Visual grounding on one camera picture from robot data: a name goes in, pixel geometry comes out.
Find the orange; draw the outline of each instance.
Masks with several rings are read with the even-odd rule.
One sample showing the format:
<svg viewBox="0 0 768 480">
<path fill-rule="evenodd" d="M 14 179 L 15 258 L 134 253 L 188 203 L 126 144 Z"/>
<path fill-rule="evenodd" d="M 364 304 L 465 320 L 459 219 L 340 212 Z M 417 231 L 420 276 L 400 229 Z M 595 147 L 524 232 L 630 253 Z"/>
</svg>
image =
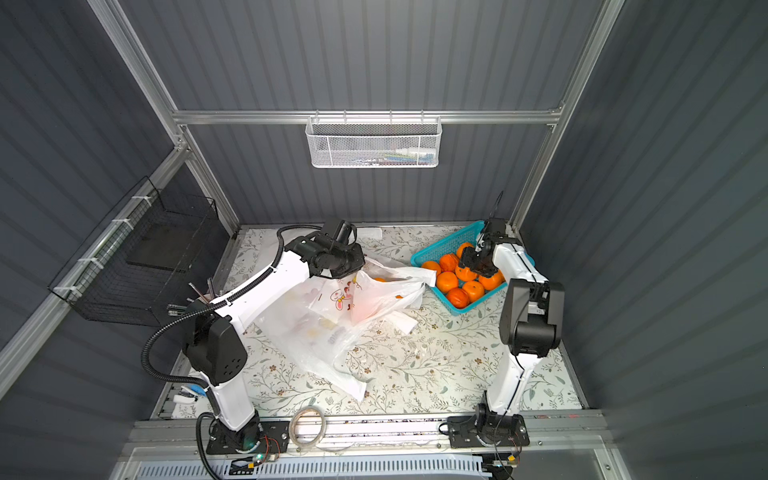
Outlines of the orange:
<svg viewBox="0 0 768 480">
<path fill-rule="evenodd" d="M 497 286 L 504 283 L 505 280 L 504 280 L 504 276 L 502 275 L 502 272 L 499 271 L 499 272 L 496 272 L 496 274 L 491 278 L 488 278 L 486 276 L 479 276 L 478 281 L 480 282 L 481 285 L 483 285 L 483 288 L 485 288 L 486 292 L 490 292 Z"/>
<path fill-rule="evenodd" d="M 453 272 L 443 272 L 437 276 L 435 285 L 437 290 L 445 293 L 450 289 L 458 288 L 458 278 Z"/>
<path fill-rule="evenodd" d="M 481 296 L 485 295 L 485 288 L 480 282 L 467 282 L 462 286 L 462 290 L 469 295 L 470 302 L 477 302 Z"/>
<path fill-rule="evenodd" d="M 452 272 L 458 266 L 458 257 L 455 253 L 447 253 L 440 257 L 440 268 L 444 272 Z"/>
<path fill-rule="evenodd" d="M 461 258 L 462 258 L 462 253 L 464 253 L 464 249 L 465 249 L 466 247 L 469 247 L 469 248 L 472 248 L 472 249 L 474 249 L 474 248 L 475 248 L 475 246 L 474 246 L 474 245 L 472 245 L 472 244 L 471 244 L 471 243 L 469 243 L 469 242 L 464 242 L 464 243 L 462 243 L 462 244 L 461 244 L 461 246 L 458 248 L 458 250 L 456 250 L 456 256 L 457 256 L 459 259 L 461 259 Z"/>
<path fill-rule="evenodd" d="M 465 266 L 464 268 L 461 268 L 460 266 L 456 267 L 456 276 L 459 280 L 462 282 L 471 282 L 474 279 L 478 277 L 478 274 L 471 271 L 468 266 Z"/>
<path fill-rule="evenodd" d="M 466 308 L 469 305 L 469 294 L 460 288 L 450 289 L 445 298 L 456 308 Z"/>
<path fill-rule="evenodd" d="M 440 264 L 435 262 L 434 260 L 430 260 L 429 262 L 422 263 L 422 268 L 426 268 L 427 270 L 434 270 L 439 275 L 442 273 L 442 268 L 440 268 Z"/>
</svg>

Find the items in basket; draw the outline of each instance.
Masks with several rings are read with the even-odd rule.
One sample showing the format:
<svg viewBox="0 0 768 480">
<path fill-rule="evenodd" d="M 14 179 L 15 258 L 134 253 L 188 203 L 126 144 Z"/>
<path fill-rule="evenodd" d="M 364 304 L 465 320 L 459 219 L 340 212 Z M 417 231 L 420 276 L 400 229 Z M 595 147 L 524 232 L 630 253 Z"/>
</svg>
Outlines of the items in basket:
<svg viewBox="0 0 768 480">
<path fill-rule="evenodd" d="M 437 289 L 457 309 L 465 309 L 470 303 L 480 300 L 486 292 L 499 288 L 505 281 L 501 272 L 486 278 L 478 276 L 469 268 L 460 267 L 458 259 L 467 247 L 475 248 L 475 245 L 464 242 L 458 247 L 456 253 L 446 253 L 439 259 L 427 260 L 420 266 L 438 273 Z"/>
</svg>

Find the floral tablecloth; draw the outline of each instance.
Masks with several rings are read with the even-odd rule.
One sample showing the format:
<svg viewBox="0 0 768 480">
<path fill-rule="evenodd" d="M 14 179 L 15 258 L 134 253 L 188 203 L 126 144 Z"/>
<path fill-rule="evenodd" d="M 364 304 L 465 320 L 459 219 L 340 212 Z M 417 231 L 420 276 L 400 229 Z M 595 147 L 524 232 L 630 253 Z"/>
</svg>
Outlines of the floral tablecloth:
<svg viewBox="0 0 768 480">
<path fill-rule="evenodd" d="M 364 249 L 410 264 L 411 255 L 458 228 L 385 227 L 381 240 L 359 242 Z M 227 290 L 253 275 L 262 239 L 274 234 L 275 230 L 255 229 L 244 234 Z M 387 322 L 374 323 L 346 357 L 352 374 L 368 382 L 361 402 L 300 370 L 253 327 L 243 340 L 248 350 L 243 371 L 248 394 L 262 416 L 292 416 L 307 405 L 328 415 L 473 411 L 506 348 L 498 339 L 503 300 L 504 293 L 497 293 L 471 312 L 451 316 L 428 290 L 422 307 L 406 312 L 419 321 L 410 334 Z M 580 408 L 560 352 L 554 349 L 536 367 L 522 409 Z M 206 400 L 177 405 L 174 418 L 195 418 L 208 410 Z"/>
</svg>

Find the white cable tie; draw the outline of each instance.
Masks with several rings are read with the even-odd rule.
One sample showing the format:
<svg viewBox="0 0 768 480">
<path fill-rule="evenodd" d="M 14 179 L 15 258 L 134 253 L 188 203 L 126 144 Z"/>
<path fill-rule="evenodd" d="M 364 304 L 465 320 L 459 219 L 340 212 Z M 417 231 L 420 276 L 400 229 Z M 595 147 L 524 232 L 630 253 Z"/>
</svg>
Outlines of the white cable tie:
<svg viewBox="0 0 768 480">
<path fill-rule="evenodd" d="M 130 221 L 129 219 L 127 219 L 127 218 L 115 218 L 115 219 L 114 219 L 114 220 L 112 220 L 112 221 L 113 221 L 113 222 L 121 222 L 121 223 L 125 223 L 126 225 L 128 225 L 128 228 L 130 228 L 131 230 L 133 230 L 133 229 L 134 229 L 134 226 L 133 226 L 133 225 L 131 225 L 131 221 Z"/>
<path fill-rule="evenodd" d="M 101 262 L 98 261 L 98 258 L 96 258 L 96 257 L 79 258 L 78 262 L 93 262 L 98 267 L 99 270 L 103 270 L 104 269 L 104 265 L 102 265 Z"/>
<path fill-rule="evenodd" d="M 77 298 L 83 296 L 77 286 L 55 286 L 53 290 L 64 290 L 65 292 L 72 292 Z"/>
<path fill-rule="evenodd" d="M 135 196 L 133 196 L 133 197 L 131 197 L 131 198 L 140 198 L 140 199 L 142 199 L 142 200 L 146 200 L 146 201 L 147 201 L 147 204 L 148 204 L 150 207 L 152 206 L 152 198 L 151 198 L 151 197 L 147 197 L 147 196 L 141 196 L 141 195 L 135 195 Z"/>
</svg>

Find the gray corrugated wall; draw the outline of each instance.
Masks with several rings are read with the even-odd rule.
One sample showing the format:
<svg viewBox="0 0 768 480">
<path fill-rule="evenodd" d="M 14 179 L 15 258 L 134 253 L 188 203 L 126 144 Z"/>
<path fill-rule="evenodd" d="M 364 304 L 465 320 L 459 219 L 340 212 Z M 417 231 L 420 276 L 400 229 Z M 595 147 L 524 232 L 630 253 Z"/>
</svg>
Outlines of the gray corrugated wall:
<svg viewBox="0 0 768 480">
<path fill-rule="evenodd" d="M 601 2 L 124 2 L 181 109 L 556 108 Z M 191 127 L 243 223 L 511 214 L 546 127 L 445 126 L 440 165 L 318 170 L 303 127 Z"/>
<path fill-rule="evenodd" d="M 166 188 L 200 194 L 187 168 Z M 209 276 L 227 239 L 217 223 L 198 257 Z M 163 386 L 139 362 L 154 330 L 68 314 L 0 401 L 0 478 L 107 478 L 134 422 L 149 417 Z M 178 334 L 153 349 L 160 371 L 170 371 L 179 353 Z"/>
<path fill-rule="evenodd" d="M 523 225 L 636 478 L 765 478 L 768 4 L 628 2 Z"/>
<path fill-rule="evenodd" d="M 326 169 L 299 125 L 192 125 L 243 223 L 477 220 L 511 213 L 544 125 L 446 125 L 437 168 Z"/>
<path fill-rule="evenodd" d="M 4 346 L 172 144 L 85 2 L 0 2 L 0 105 Z M 200 193 L 186 168 L 169 188 Z M 214 239 L 211 273 L 223 229 Z M 67 315 L 0 400 L 0 478 L 106 478 L 162 388 L 139 365 L 151 332 Z M 154 361 L 169 369 L 177 352 L 163 339 Z"/>
<path fill-rule="evenodd" d="M 599 0 L 124 2 L 186 110 L 527 110 L 561 100 Z"/>
<path fill-rule="evenodd" d="M 172 143 L 80 2 L 0 2 L 0 111 L 1 346 Z"/>
</svg>

